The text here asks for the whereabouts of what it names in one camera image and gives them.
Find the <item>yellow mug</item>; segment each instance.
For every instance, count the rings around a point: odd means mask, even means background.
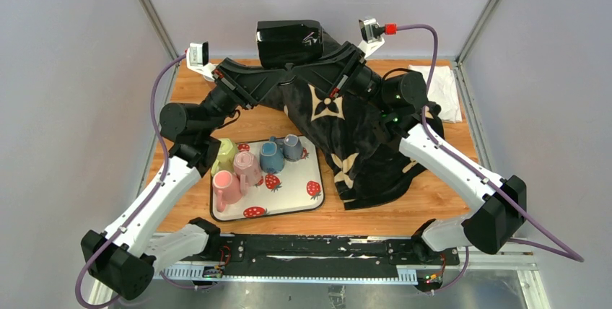
[[[217,159],[211,167],[211,175],[215,175],[222,170],[234,172],[234,157],[238,153],[238,146],[229,138],[221,138]]]

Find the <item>red cable plug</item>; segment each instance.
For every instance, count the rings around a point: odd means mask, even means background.
[[[398,32],[397,24],[385,24],[385,35],[395,35]]]

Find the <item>wooden table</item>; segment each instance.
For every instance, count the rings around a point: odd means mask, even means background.
[[[243,64],[256,65],[256,60],[239,60]],[[396,67],[430,65],[431,61],[372,60],[368,66],[383,75]],[[448,65],[441,61],[440,66]],[[210,91],[204,78],[184,65],[178,73],[172,101],[200,103]],[[468,124],[445,123],[446,139],[472,160],[477,160]],[[213,133],[216,138],[230,138],[235,142],[283,137],[301,134],[287,116],[277,110],[259,106],[242,112],[240,121]],[[375,208],[345,211],[333,184],[333,173],[319,152],[323,175],[325,203],[311,212],[286,214],[263,219],[234,222],[215,222],[210,216],[210,175],[206,174],[189,190],[159,226],[160,232],[173,232],[182,228],[190,219],[203,217],[221,228],[222,232],[279,233],[300,235],[411,235],[414,230],[431,218],[448,218],[468,211],[463,200],[445,183],[429,171],[417,176],[408,192],[397,201]],[[155,152],[149,179],[162,165],[161,148]]]

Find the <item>pink mug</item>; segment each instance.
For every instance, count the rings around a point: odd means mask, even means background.
[[[256,185],[263,178],[259,161],[249,152],[239,152],[234,157],[234,170],[240,179],[240,190],[244,195],[250,186]]]
[[[217,196],[217,210],[223,212],[226,205],[234,204],[242,198],[240,181],[234,173],[220,170],[212,178],[212,188]]]

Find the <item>white cloth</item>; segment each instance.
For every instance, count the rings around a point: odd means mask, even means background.
[[[419,71],[423,74],[425,82],[429,76],[430,66],[412,66],[409,69]],[[442,107],[440,119],[447,123],[461,122],[461,107],[459,106],[459,96],[457,94],[457,83],[455,75],[448,66],[436,66],[432,84],[429,86],[427,98],[436,102]]]

